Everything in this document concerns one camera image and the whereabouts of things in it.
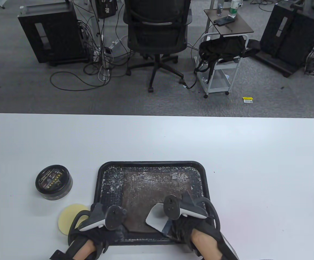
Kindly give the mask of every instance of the green bottle label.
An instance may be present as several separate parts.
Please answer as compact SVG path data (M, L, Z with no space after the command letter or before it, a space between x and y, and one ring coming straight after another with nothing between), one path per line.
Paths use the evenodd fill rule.
M236 13L237 13L237 9L230 8L229 13L231 13L231 14L236 14Z

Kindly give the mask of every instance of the chair base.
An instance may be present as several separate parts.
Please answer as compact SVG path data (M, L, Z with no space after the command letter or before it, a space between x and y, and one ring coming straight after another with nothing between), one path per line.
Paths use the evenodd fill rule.
M132 74L131 70L132 69L137 69L137 68L145 68L145 67L153 67L153 72L152 72L152 77L151 77L151 80L150 80L150 85L148 87L148 91L151 93L153 92L153 87L152 87L152 84L153 84L153 80L154 80L154 77L156 75L156 72L159 68L162 68L162 69L165 69L177 76L179 76L181 79L179 80L179 83L180 84L185 84L185 81L184 81L184 75L175 70L174 68L170 67L169 65L165 64L165 62L168 62L168 61L173 61L173 63L178 63L178 56L170 56L168 54L165 54L162 56L162 58L160 58L160 55L159 54L156 54L154 55L154 57L152 57L151 55L149 54L143 54L142 57L147 60L148 58L151 58L153 60L153 62L148 62L148 63L143 63L143 64L138 64L138 65L134 65L134 66L130 66L127 68L127 71L126 71L126 75L127 76L130 76Z

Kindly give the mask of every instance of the dark tabletop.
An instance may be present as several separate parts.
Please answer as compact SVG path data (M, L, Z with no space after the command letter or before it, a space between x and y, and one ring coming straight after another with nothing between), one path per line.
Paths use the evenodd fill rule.
M292 3L294 3L295 1L281 1L278 3L279 6L286 8L288 10L292 10L290 8L290 5ZM314 10L311 7L311 1L305 1L304 3L304 10L303 11L299 11L298 10L298 14L304 15L312 20L314 20Z
M229 14L229 10L224 9L222 11L222 15L217 15L217 10L204 10L207 17L213 23L217 19L221 19L226 17ZM239 15L236 14L235 22L230 24L218 26L215 25L216 30L220 33L220 35L231 35L231 34L240 34L240 33L252 33L254 32L253 29L245 22L245 20Z

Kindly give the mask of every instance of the yellow foam disc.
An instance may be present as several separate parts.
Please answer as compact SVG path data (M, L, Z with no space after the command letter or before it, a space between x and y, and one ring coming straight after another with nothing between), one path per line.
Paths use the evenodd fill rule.
M89 210L88 207L82 204L72 204L61 212L58 218L58 228L64 235L68 235L71 224L73 223L76 215L82 210ZM85 219L88 219L88 216L82 216L78 223L75 225L75 228L79 226L81 222Z

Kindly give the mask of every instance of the black computer tower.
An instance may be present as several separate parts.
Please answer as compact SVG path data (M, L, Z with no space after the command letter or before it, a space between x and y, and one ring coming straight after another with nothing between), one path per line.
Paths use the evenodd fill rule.
M314 20L282 1L273 11L260 40L256 58L283 72L285 76L304 66L314 47Z
M89 62L71 2L24 6L18 19L39 63Z

